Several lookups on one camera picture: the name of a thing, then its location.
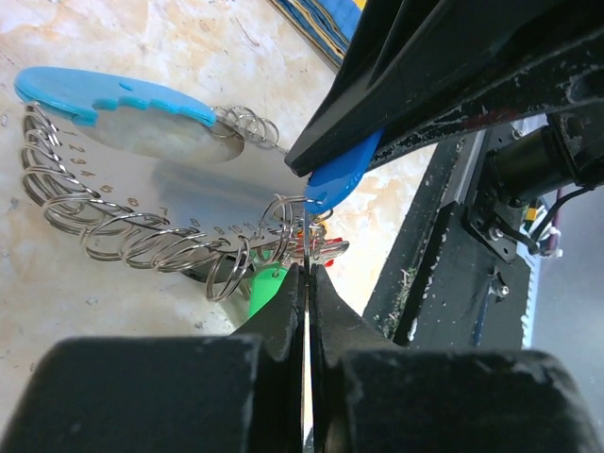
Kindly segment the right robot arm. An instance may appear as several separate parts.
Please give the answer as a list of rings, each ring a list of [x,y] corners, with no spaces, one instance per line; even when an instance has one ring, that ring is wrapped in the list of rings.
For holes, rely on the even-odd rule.
[[[593,177],[603,156],[599,1],[371,1],[327,97],[286,158],[298,176],[362,170],[547,113],[489,168],[511,203]]]

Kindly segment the blue key tag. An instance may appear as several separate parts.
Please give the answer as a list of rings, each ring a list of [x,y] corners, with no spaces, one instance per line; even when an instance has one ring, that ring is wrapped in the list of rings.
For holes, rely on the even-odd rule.
[[[323,214],[334,209],[354,191],[369,166],[383,132],[383,129],[378,130],[312,173],[305,190],[307,212]]]

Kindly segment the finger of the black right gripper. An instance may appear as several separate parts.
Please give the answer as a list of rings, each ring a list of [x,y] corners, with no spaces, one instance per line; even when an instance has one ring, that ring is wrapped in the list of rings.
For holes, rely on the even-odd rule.
[[[602,100],[603,29],[598,27],[455,99],[417,124],[390,125],[368,169],[470,132]]]
[[[304,176],[464,90],[511,35],[513,1],[370,1],[327,97],[288,157]]]

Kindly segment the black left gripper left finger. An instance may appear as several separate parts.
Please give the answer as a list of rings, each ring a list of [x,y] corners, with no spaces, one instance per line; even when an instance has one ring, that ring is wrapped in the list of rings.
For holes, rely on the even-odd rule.
[[[5,452],[299,452],[304,274],[227,336],[62,341],[38,364]]]

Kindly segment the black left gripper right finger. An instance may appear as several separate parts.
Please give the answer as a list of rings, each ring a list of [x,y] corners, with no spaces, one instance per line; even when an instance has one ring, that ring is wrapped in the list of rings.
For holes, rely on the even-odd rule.
[[[310,269],[318,452],[599,452],[576,382],[542,351],[413,351],[376,332]]]

